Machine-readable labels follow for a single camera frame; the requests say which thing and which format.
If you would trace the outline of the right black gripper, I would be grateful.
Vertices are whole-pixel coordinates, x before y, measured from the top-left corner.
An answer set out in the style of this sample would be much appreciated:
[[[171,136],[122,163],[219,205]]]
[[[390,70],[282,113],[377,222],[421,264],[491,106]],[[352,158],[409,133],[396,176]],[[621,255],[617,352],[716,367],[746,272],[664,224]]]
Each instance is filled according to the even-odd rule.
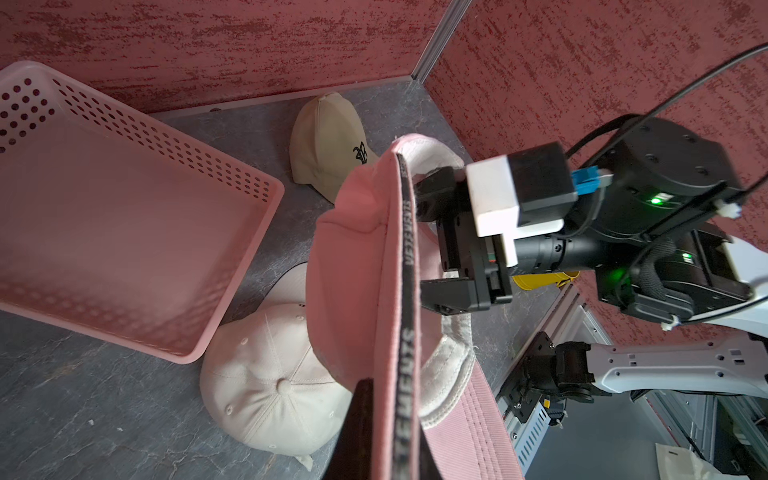
[[[591,270],[600,299],[624,312],[714,312],[742,305],[747,286],[712,224],[743,203],[724,147],[669,120],[622,116],[604,127],[607,150],[590,167],[613,173],[589,231],[555,271]],[[421,305],[441,315],[487,311],[512,299],[515,274],[480,244],[465,171],[441,167],[414,185],[417,220],[435,222],[439,280],[421,281]]]

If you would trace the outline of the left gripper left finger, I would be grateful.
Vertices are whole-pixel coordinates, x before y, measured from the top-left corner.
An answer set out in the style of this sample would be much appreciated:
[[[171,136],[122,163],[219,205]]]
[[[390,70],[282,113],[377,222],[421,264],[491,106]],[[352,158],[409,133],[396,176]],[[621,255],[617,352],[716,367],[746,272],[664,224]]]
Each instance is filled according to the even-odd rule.
[[[373,380],[360,380],[353,392],[323,480],[371,478],[373,401]]]

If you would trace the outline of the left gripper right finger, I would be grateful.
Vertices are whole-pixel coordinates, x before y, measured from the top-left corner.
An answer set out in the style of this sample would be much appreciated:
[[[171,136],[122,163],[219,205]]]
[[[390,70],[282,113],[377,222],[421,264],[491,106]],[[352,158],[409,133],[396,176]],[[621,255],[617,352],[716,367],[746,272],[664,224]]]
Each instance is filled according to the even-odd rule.
[[[419,480],[442,480],[440,471],[432,456],[427,438],[422,429],[419,429]]]

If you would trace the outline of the white pink baseball cap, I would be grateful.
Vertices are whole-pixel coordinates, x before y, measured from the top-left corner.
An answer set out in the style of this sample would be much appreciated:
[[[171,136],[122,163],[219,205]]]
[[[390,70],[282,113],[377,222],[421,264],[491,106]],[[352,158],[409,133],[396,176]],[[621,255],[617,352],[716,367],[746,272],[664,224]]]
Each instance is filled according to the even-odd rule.
[[[200,392],[235,440],[306,470],[340,431],[352,394],[317,359],[306,315],[306,264],[287,271],[257,310],[220,326],[203,356]]]

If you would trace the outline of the beige baseball cap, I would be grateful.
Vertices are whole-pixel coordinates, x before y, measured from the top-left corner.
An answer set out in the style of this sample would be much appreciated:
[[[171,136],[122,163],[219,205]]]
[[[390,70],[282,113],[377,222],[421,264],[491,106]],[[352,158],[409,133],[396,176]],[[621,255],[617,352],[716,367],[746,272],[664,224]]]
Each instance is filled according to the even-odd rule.
[[[293,181],[313,187],[333,203],[348,175],[358,166],[376,163],[378,155],[368,145],[353,104],[332,92],[312,99],[298,113],[289,159]]]

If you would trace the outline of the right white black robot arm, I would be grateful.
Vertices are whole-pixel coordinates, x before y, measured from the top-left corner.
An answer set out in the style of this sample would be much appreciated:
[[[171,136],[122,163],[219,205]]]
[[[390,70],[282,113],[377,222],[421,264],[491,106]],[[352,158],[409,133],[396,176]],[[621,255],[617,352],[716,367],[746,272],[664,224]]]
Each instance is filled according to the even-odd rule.
[[[415,184],[439,245],[424,307],[486,311],[515,289],[585,273],[595,295],[658,331],[655,340],[558,341],[538,333],[497,394],[519,415],[536,401],[590,403],[651,390],[767,394],[767,255],[717,226],[751,195],[724,148],[688,128],[629,114],[578,169],[548,143]]]

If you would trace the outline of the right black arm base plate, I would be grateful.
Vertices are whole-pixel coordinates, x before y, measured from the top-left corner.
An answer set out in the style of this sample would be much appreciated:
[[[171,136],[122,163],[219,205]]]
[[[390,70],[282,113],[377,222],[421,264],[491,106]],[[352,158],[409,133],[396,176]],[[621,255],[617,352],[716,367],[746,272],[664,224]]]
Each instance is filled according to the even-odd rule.
[[[544,397],[593,403],[599,393],[587,365],[589,350],[585,342],[554,345],[544,331],[536,333],[500,389],[506,413],[526,423]]]

